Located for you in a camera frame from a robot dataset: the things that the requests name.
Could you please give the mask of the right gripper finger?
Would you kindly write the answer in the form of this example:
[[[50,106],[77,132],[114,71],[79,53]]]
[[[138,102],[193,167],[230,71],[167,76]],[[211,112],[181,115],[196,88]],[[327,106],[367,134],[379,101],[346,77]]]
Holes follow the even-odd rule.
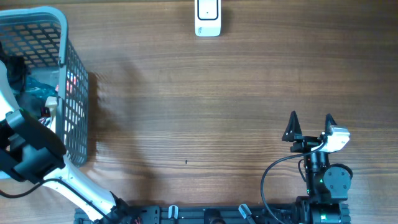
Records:
[[[328,113],[325,116],[325,128],[324,131],[321,133],[321,136],[329,136],[332,135],[332,129],[336,125],[335,120],[333,119],[332,115]]]
[[[303,139],[302,130],[300,127],[299,119],[296,111],[292,111],[290,114],[288,125],[282,135],[282,141],[295,142]]]

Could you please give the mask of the blue mouthwash bottle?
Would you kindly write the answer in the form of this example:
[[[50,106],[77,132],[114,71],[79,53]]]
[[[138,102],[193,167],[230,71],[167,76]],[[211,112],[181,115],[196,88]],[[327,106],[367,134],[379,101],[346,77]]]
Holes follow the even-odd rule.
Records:
[[[58,91],[55,87],[39,82],[38,80],[27,77],[25,90],[26,93],[42,100],[47,101],[48,97],[57,97]]]

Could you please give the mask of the beige plastic pouch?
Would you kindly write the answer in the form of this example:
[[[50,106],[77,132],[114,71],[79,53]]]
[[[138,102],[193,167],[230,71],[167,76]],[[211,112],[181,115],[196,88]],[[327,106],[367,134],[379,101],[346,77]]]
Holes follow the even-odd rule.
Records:
[[[54,96],[49,96],[45,103],[45,106],[50,111],[50,116],[45,119],[44,125],[56,133],[56,121],[57,121],[57,98]]]

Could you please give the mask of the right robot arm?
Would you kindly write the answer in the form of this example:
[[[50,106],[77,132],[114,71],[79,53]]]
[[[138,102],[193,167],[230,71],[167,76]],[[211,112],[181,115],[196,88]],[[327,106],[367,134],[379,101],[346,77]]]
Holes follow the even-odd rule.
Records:
[[[282,140],[292,142],[291,152],[303,153],[307,195],[297,197],[292,223],[351,222],[348,190],[353,171],[344,164],[331,164],[329,155],[342,150],[350,139],[350,132],[339,126],[327,114],[325,130],[319,137],[304,136],[295,111],[291,112]]]

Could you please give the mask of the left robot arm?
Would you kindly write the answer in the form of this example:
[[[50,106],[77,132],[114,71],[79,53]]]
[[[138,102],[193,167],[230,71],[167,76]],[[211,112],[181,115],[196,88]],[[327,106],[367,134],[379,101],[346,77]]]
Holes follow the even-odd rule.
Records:
[[[48,187],[82,209],[94,223],[130,223],[129,206],[76,168],[63,142],[17,104],[1,65],[1,170],[37,189]]]

